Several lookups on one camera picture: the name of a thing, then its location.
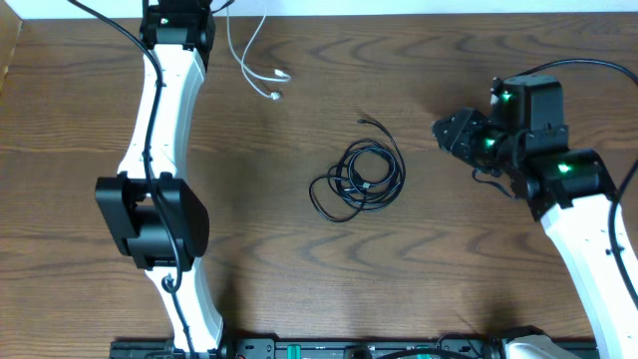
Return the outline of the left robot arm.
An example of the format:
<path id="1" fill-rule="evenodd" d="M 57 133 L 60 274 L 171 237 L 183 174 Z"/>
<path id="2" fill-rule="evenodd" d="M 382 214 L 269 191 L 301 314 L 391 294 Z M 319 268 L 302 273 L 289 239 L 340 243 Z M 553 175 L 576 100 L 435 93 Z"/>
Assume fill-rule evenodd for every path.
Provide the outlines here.
<path id="1" fill-rule="evenodd" d="M 207 1 L 143 4 L 145 78 L 127 152 L 96 201 L 118 251 L 155 285 L 173 326 L 167 354 L 212 358 L 223 352 L 223 319 L 206 282 L 209 217 L 186 180 L 192 113 L 203 84 L 215 23 Z"/>

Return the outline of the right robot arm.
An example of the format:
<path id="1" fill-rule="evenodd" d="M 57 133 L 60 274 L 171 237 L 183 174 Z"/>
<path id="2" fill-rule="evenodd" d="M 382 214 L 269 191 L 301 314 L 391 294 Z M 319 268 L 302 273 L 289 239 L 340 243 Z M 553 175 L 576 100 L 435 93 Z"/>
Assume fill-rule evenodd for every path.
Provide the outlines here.
<path id="1" fill-rule="evenodd" d="M 637 256 L 616 186 L 601 156 L 573 150 L 559 81 L 494 79 L 488 115 L 472 108 L 433 123 L 439 147 L 526 201 L 557 248 L 602 358 L 637 355 Z"/>

